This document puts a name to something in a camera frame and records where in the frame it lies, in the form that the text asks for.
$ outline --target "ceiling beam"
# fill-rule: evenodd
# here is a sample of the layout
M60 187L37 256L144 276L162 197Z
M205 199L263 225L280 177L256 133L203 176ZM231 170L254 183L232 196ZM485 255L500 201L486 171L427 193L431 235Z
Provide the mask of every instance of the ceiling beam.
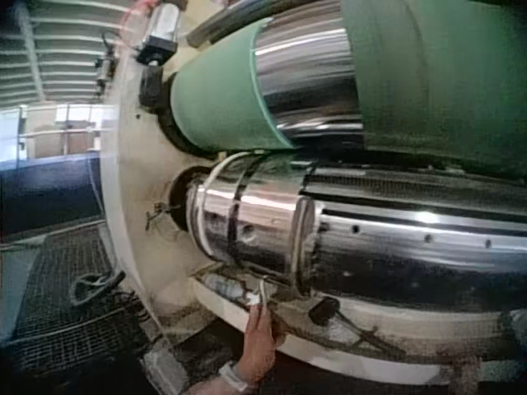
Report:
M27 51L25 49L0 49L0 55L5 56L26 56Z
M0 85L0 89L18 89L26 88L28 86L35 86L35 84L33 82L21 82L19 84Z
M42 77L96 77L96 72L42 72L40 74Z
M42 87L42 78L40 77L39 63L36 57L35 40L33 39L33 27L30 22L30 13L27 11L27 5L22 0L14 4L16 23L20 27L20 32L24 37L24 45L27 49L27 58L30 61L31 76L35 83L36 93L40 101L46 100L44 88Z
M4 97L17 97L17 96L28 96L36 95L36 91L11 91L11 92L2 92L2 102Z
M127 7L118 6L116 4L108 4L106 2L89 2L85 0L40 0L41 2L47 2L51 4L63 4L67 6L84 6L84 7L95 7L102 8L104 10L112 10L119 12L126 12Z
M53 81L44 81L44 85L96 85L95 80L93 81L83 81L83 80L53 80Z
M78 93L95 93L95 87L93 89L85 89L85 88L53 88L53 89L46 89L46 93L60 93L60 92L78 92Z
M88 19L73 19L73 18L50 18L50 17L41 17L35 16L31 18L31 22L34 23L57 23L65 25L86 25L86 26L97 26L104 27L107 29L116 29L119 30L121 26L117 23L93 21Z
M37 49L36 53L38 55L46 55L50 53L66 53L73 55L93 55L93 56L103 56L104 51L93 51L90 49L67 49L67 48L49 48L49 49Z
M0 74L0 81L10 81L10 80L20 80L22 78L31 78L30 72L25 72L22 74Z
M35 40L37 41L90 41L93 43L103 43L102 38L100 35L92 36L92 35L35 35ZM115 44L117 41L115 39L107 38L106 41L108 41L110 44Z
M8 33L0 33L0 39L5 40L23 40L24 37L22 35L12 35ZM91 41L94 43L103 43L102 38L100 35L93 36L93 35L33 35L33 39L35 41L49 41L49 40L57 40L57 41ZM115 39L107 38L106 41L108 41L110 44L115 44L117 41Z
M21 67L30 67L29 62L20 62L20 63L0 63L0 69L8 69L8 68L21 68Z
M79 67L91 67L92 69L96 68L96 65L93 62L77 62L73 60L47 60L40 62L40 66L79 66Z

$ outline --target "metal rod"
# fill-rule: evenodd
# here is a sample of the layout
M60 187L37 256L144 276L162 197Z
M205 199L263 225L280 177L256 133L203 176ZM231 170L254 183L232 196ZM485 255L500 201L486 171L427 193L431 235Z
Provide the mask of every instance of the metal rod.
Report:
M252 22L313 1L315 0L240 0L192 30L187 35L187 42L195 48L206 41L215 43Z
M40 76L39 61L36 57L35 39L33 37L33 27L30 22L30 13L27 11L27 5L19 0L15 3L16 22L20 27L24 44L27 49L27 58L30 60L31 75L35 83L35 89L40 101L45 101L44 88L42 87L42 78Z

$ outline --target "metal cylinder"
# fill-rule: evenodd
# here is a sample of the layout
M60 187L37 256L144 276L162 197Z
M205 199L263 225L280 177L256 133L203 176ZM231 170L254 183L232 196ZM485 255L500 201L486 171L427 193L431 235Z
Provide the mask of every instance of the metal cylinder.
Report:
M320 290L454 311L527 305L527 188L299 154L237 154L188 195L210 257Z
M355 67L338 0L276 16L260 32L254 53L262 97L294 146L363 148Z
M160 125L184 151L364 147L338 0L246 26L182 67L169 89Z
M215 43L258 19L313 1L315 0L239 0L192 30L187 35L187 42L195 48L206 41Z

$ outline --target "circular opening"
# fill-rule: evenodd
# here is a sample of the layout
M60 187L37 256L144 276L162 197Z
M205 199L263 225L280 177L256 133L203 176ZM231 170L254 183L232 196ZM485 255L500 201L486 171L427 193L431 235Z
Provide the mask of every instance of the circular opening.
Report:
M254 239L256 236L254 231L254 226L252 225L244 225L243 228L241 228L241 239L242 241L245 241L246 243L250 242Z

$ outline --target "cable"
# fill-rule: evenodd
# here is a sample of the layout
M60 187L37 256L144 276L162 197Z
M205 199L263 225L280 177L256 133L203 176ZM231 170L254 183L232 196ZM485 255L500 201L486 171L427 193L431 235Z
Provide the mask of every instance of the cable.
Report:
M139 0L135 2L121 17L121 20L119 21L119 36L121 37L121 40L126 44L126 41L124 40L124 25L126 24L127 20L129 19L130 15L135 10L141 10L143 11L143 8L145 7L148 11L150 11L152 8L157 6L161 0Z
M108 51L112 51L114 50L114 46L112 46L112 44L110 44L108 42L108 40L106 39L106 35L113 35L114 37L118 38L119 41L121 43L124 44L125 47L128 47L130 48L132 51L138 51L139 49L134 47L133 45L131 45L130 43L127 43L124 39L123 39L123 36L120 34L120 33L117 33L113 30L104 30L100 33L100 37L102 38L102 42L103 44L105 45L106 49L108 49Z
M106 34L109 33L110 31L103 31L102 33L100 33L100 37L102 38L102 43L105 45L106 49L108 50L108 52L110 53L113 53L114 52L114 46L111 45L108 40L106 39Z

